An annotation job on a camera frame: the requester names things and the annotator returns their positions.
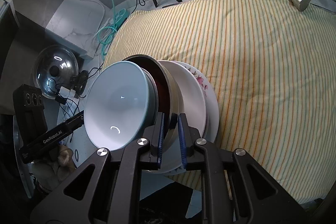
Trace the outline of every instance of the stack of dishes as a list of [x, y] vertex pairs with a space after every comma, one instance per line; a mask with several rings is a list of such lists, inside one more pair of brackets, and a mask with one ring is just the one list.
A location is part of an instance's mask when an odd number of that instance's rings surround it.
[[219, 123], [218, 103], [205, 76], [182, 62], [157, 61], [134, 55], [112, 64], [95, 80], [87, 96], [84, 124], [98, 148], [116, 150], [140, 137], [165, 114], [161, 169], [156, 174], [178, 174], [181, 154], [177, 117], [185, 113], [188, 124], [213, 142]]

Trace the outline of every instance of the light blue bowl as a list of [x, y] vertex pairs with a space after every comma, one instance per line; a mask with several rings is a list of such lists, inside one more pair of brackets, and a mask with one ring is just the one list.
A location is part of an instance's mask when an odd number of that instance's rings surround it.
[[89, 139], [110, 151], [124, 147], [152, 125], [156, 100], [152, 83], [138, 65], [110, 65], [87, 95], [84, 124]]

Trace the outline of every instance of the camera lens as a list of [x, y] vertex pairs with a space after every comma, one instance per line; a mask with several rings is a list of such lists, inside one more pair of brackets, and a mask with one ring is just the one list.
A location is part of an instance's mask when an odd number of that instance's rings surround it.
[[33, 104], [37, 106], [37, 96], [35, 93], [33, 94]]
[[26, 94], [26, 101], [27, 101], [27, 104], [30, 105], [31, 100], [30, 100], [30, 95], [28, 93]]

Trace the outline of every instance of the striped towel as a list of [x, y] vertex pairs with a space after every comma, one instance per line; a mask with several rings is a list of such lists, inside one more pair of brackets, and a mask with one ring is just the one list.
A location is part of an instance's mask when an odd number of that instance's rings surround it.
[[[288, 0], [193, 0], [135, 12], [104, 68], [133, 54], [198, 68], [217, 95], [216, 145], [246, 149], [299, 203], [336, 178], [336, 16]], [[200, 189], [200, 172], [171, 177]]]

